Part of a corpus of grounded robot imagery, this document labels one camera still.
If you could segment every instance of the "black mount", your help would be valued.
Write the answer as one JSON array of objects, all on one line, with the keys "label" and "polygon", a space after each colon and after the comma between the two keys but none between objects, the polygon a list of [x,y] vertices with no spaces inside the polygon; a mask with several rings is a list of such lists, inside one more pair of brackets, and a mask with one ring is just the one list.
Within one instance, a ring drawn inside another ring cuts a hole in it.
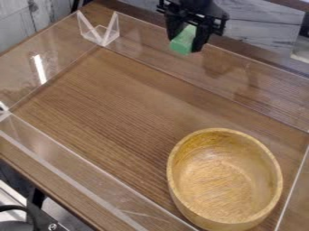
[{"label": "black mount", "polygon": [[213,0],[159,0],[156,11],[164,14],[170,40],[179,35],[187,24],[197,27],[191,52],[201,51],[213,33],[219,36],[223,34],[229,14]]}]

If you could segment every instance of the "green block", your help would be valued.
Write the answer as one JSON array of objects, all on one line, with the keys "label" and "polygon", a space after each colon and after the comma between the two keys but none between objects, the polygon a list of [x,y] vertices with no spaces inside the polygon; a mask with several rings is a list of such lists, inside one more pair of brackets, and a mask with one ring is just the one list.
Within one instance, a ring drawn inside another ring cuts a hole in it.
[{"label": "green block", "polygon": [[170,42],[170,49],[182,55],[189,55],[191,53],[191,44],[195,37],[195,32],[197,27],[187,25],[179,35]]}]

